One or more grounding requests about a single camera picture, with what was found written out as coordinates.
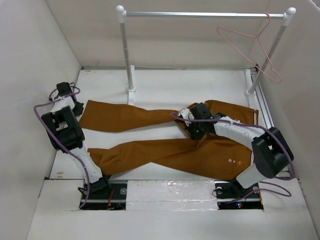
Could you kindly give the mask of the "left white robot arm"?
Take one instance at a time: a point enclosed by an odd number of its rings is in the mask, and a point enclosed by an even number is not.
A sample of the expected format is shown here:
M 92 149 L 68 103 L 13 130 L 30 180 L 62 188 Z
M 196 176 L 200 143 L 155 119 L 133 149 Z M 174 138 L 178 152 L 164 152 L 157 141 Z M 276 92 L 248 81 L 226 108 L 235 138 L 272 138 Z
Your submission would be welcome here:
M 68 155 L 84 176 L 85 183 L 78 189 L 81 194 L 90 199 L 105 199 L 112 193 L 112 187 L 85 148 L 85 135 L 77 120 L 84 104 L 76 99 L 75 89 L 68 82 L 58 83 L 56 97 L 49 98 L 53 108 L 40 119 L 54 149 Z

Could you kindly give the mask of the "brown trousers with striped trim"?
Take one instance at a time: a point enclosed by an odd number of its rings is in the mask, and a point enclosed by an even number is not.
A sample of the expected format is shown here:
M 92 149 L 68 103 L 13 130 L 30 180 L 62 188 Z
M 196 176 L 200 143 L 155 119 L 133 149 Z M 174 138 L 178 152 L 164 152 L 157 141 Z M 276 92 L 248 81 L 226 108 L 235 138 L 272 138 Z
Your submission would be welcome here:
M 171 110 L 146 110 L 128 104 L 89 100 L 79 120 L 83 129 L 120 133 L 172 122 Z M 107 175 L 120 174 L 148 163 L 229 181 L 253 164 L 252 151 L 244 145 L 213 134 L 201 140 L 136 140 L 109 149 L 89 148 L 93 162 Z

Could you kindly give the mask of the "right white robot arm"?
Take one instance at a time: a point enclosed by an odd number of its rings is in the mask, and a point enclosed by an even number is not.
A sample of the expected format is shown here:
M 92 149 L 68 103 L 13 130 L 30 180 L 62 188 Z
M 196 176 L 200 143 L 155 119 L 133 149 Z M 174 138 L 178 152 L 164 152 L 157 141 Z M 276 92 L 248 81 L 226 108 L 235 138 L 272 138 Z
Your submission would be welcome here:
M 236 174 L 231 181 L 215 185 L 219 199 L 238 199 L 253 192 L 258 182 L 276 177 L 291 165 L 294 155 L 278 128 L 264 129 L 245 124 L 217 112 L 212 114 L 204 103 L 184 108 L 178 113 L 190 137 L 199 141 L 206 134 L 224 137 L 251 150 L 253 165 Z

